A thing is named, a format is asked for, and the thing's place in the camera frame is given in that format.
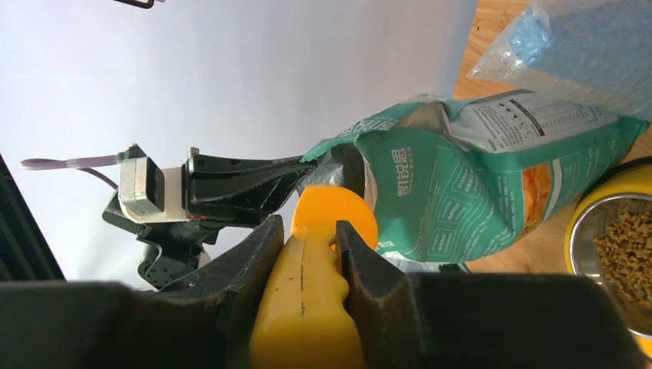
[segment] green food bag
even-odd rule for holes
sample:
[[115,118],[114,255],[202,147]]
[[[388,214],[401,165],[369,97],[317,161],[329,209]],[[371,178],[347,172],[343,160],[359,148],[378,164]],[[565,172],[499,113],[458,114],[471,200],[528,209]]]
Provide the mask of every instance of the green food bag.
[[304,160],[354,143],[367,168],[378,252],[459,263],[534,230],[645,129],[645,121],[529,91],[473,101],[419,95],[320,142]]

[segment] white backdrop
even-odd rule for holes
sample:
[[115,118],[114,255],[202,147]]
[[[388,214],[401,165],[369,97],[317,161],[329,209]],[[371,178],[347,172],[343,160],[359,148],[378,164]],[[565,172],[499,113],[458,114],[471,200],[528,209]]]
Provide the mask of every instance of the white backdrop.
[[[186,149],[302,155],[423,92],[450,96],[476,0],[0,0],[0,152],[68,279],[136,272],[142,246],[106,224],[111,189],[25,158]],[[117,180],[117,167],[102,170]],[[295,199],[281,211],[289,220]],[[249,230],[227,229],[213,257]]]

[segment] orange image on bag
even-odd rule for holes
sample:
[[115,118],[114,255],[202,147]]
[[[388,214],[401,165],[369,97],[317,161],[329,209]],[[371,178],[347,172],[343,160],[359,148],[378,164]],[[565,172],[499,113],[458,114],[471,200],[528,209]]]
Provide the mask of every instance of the orange image on bag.
[[547,163],[525,169],[521,175],[525,222],[519,238],[530,233],[544,220],[551,189],[551,176]]

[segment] stainless steel bowl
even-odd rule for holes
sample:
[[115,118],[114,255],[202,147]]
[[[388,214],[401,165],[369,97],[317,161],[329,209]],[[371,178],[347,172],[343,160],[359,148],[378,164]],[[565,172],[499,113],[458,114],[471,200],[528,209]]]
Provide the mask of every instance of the stainless steel bowl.
[[570,231],[570,265],[573,273],[592,278],[601,285],[621,312],[629,330],[652,340],[652,309],[622,297],[604,277],[597,256],[595,237],[607,235],[607,226],[620,220],[626,212],[639,214],[652,211],[652,196],[647,194],[614,194],[589,205],[577,218]]

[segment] plastic bag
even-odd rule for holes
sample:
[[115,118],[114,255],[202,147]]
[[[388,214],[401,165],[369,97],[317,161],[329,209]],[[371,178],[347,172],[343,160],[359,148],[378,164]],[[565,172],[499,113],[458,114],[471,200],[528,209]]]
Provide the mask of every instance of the plastic bag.
[[323,140],[304,160],[354,143],[378,252],[458,263],[535,229],[618,163],[646,128],[529,91],[472,101],[419,95]]
[[530,3],[468,76],[652,119],[650,0]]

